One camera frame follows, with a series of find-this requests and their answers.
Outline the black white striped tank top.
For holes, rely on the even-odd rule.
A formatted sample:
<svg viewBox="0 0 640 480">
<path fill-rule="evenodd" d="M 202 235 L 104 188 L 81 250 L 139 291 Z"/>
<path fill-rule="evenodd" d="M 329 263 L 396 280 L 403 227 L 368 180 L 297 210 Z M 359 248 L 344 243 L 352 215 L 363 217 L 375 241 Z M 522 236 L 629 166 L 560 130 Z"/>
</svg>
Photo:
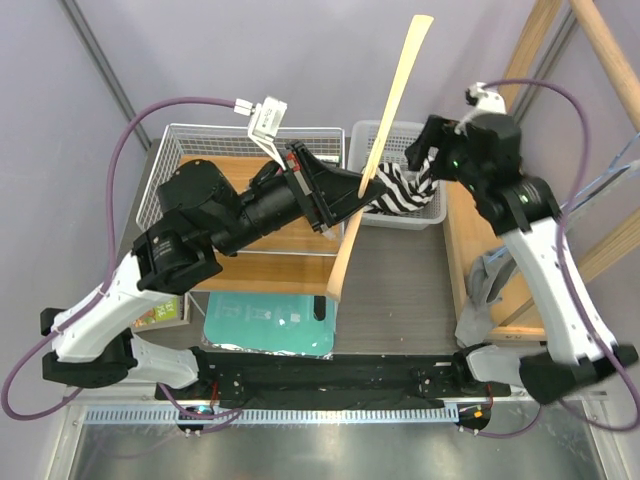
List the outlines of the black white striped tank top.
<svg viewBox="0 0 640 480">
<path fill-rule="evenodd" d="M 411 178 L 408 177 L 409 171 L 403 171 L 399 163 L 380 162 L 376 178 L 385 184 L 387 191 L 365 206 L 364 212 L 404 215 L 424 208 L 432 201 L 438 187 L 438 180 L 431 174 L 432 161 L 427 157 Z"/>
</svg>

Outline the blue wire hanger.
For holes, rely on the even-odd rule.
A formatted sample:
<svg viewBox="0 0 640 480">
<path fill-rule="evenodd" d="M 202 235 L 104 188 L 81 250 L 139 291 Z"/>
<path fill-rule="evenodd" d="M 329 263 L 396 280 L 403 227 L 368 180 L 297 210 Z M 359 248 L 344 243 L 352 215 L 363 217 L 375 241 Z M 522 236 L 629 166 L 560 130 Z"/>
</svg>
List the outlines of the blue wire hanger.
<svg viewBox="0 0 640 480">
<path fill-rule="evenodd" d="M 636 133 L 614 157 L 608 168 L 574 196 L 574 205 L 567 220 L 566 232 L 569 232 L 574 224 L 586 215 L 588 209 L 595 205 L 595 200 L 599 195 L 603 196 L 607 189 L 611 190 L 623 180 L 639 174 L 638 159 L 621 166 L 617 165 L 619 160 L 638 140 L 639 133 Z"/>
</svg>

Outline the grey garment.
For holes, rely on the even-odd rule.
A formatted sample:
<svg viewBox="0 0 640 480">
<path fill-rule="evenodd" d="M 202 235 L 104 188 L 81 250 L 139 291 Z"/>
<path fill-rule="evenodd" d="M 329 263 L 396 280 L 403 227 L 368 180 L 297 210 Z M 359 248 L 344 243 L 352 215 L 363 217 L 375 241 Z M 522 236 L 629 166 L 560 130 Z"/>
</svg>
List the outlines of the grey garment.
<svg viewBox="0 0 640 480">
<path fill-rule="evenodd" d="M 491 307 L 502 300 L 502 290 L 517 272 L 505 247 L 486 251 L 472 263 L 465 280 L 466 300 L 455 329 L 459 347 L 482 343 L 495 328 Z"/>
</svg>

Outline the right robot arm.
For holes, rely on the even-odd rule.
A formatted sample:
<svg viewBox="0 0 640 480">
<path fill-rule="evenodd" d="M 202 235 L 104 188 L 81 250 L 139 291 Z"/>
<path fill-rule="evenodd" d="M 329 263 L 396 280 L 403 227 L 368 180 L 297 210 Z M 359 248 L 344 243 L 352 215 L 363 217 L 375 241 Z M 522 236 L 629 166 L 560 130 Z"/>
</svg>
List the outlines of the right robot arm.
<svg viewBox="0 0 640 480">
<path fill-rule="evenodd" d="M 451 371 L 457 391 L 472 395 L 488 381 L 522 386 L 548 405 L 595 385 L 639 360 L 601 320 L 570 255 L 556 239 L 560 209 L 549 185 L 521 171 L 521 129 L 500 113 L 468 122 L 428 117 L 405 151 L 411 170 L 430 153 L 437 180 L 463 185 L 520 268 L 544 324 L 547 349 L 515 360 L 492 346 L 473 347 Z"/>
</svg>

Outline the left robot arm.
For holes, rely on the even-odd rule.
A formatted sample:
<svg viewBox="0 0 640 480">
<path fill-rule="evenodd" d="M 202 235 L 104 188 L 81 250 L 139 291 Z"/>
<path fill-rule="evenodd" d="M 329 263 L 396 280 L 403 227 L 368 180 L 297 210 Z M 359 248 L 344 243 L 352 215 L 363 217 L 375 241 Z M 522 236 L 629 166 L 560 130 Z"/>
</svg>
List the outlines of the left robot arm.
<svg viewBox="0 0 640 480">
<path fill-rule="evenodd" d="M 41 332 L 54 337 L 43 378 L 83 389 L 135 379 L 205 397 L 213 385 L 205 353 L 149 343 L 133 321 L 221 273 L 217 255 L 232 257 L 299 218 L 325 232 L 387 192 L 380 179 L 363 186 L 362 174 L 326 166 L 300 141 L 277 155 L 242 193 L 210 161 L 180 166 L 157 190 L 161 218 L 106 282 L 67 310 L 42 311 Z"/>
</svg>

